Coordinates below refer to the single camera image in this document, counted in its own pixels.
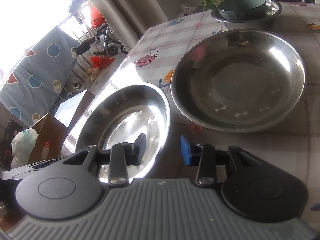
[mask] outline red plastic bag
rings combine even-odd
[[[106,22],[106,20],[102,17],[102,15],[99,13],[97,8],[95,8],[94,6],[90,7],[90,12],[91,12],[91,28],[97,28]]]
[[[94,68],[98,67],[100,69],[103,69],[103,68],[109,66],[115,60],[115,58],[93,56],[93,57],[90,57],[90,60],[93,64]]]

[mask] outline gray ribbed surface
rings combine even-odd
[[[300,240],[315,235],[298,219],[278,224],[246,220],[215,191],[189,179],[136,179],[127,188],[111,190],[87,215],[55,223],[25,217],[9,232],[19,240]]]

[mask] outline blue circle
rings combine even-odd
[[[32,88],[39,88],[42,85],[42,82],[41,80],[37,79],[35,76],[30,76],[29,85]]]
[[[60,54],[60,47],[57,44],[50,44],[47,48],[50,57],[57,57]]]
[[[19,120],[21,119],[21,112],[18,108],[16,108],[15,106],[11,107],[9,109],[9,111]]]

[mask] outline stainless steel bowl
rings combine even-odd
[[[139,166],[128,166],[129,179],[142,178],[152,168],[168,136],[170,108],[167,97],[155,85],[142,83],[117,90],[90,114],[76,143],[76,150],[95,144],[111,149],[120,142],[133,143],[147,136],[147,147]],[[102,165],[99,179],[108,182],[108,166]]]
[[[238,29],[211,36],[179,61],[171,80],[178,109],[221,132],[257,132],[297,110],[308,70],[299,53],[273,33]]]
[[[276,17],[281,13],[282,6],[274,0],[266,0],[267,16],[256,20],[228,20],[221,16],[218,9],[213,9],[211,16],[218,22],[222,22],[228,30],[234,29],[260,29],[269,30],[276,22]]]

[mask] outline green bowl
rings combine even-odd
[[[225,0],[218,5],[223,18],[229,20],[255,20],[266,16],[266,0]]]

